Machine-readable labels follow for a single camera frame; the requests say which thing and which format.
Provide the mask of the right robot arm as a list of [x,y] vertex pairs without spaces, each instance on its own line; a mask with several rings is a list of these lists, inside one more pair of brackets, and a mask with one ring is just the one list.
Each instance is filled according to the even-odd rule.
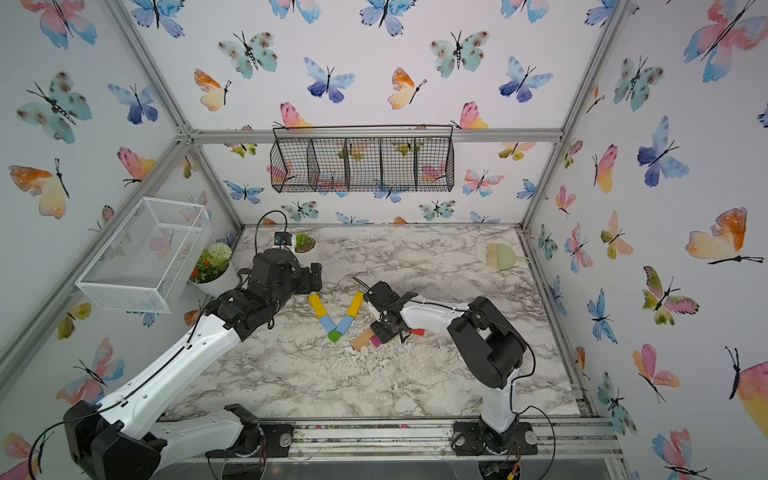
[[516,382],[528,343],[486,297],[469,303],[428,300],[414,292],[397,294],[387,283],[367,289],[363,300],[378,314],[371,325],[382,343],[406,340],[415,330],[446,335],[482,385],[480,424],[490,434],[509,437],[519,422],[514,408]]

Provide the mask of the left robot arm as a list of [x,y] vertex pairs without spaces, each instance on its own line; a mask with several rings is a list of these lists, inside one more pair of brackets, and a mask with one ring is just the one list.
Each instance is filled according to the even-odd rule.
[[240,404],[192,420],[157,421],[191,383],[277,314],[295,295],[322,288],[322,266],[300,265],[286,249],[253,258],[246,280],[210,301],[196,324],[123,387],[94,403],[78,401],[63,417],[70,456],[91,479],[149,479],[198,455],[264,458],[267,435]]

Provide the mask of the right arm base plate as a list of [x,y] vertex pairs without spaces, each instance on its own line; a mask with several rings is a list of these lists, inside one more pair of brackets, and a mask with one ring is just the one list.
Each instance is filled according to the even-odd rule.
[[450,448],[458,456],[481,456],[490,452],[517,457],[538,453],[537,437],[532,425],[520,421],[515,421],[502,433],[496,432],[482,420],[455,422]]

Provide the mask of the yellow block long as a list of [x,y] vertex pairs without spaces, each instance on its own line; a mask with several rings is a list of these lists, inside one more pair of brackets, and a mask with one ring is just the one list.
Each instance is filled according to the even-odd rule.
[[318,319],[322,319],[328,316],[327,310],[317,294],[310,295],[308,300]]
[[351,318],[356,318],[363,302],[364,302],[364,294],[362,292],[356,292],[353,297],[353,301],[347,310],[347,315]]

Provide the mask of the blue block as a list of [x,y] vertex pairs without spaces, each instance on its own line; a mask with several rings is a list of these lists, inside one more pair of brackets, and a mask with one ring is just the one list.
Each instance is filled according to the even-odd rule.
[[332,321],[332,319],[328,315],[320,317],[319,321],[328,334],[330,334],[336,329],[336,324]]
[[344,316],[341,322],[337,325],[336,330],[341,335],[344,335],[348,332],[348,330],[350,329],[354,321],[355,321],[355,317],[347,314]]

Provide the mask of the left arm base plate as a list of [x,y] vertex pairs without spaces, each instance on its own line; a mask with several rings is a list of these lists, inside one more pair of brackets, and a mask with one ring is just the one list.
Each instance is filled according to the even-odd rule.
[[287,458],[294,433],[294,425],[290,423],[246,423],[227,451],[241,458]]

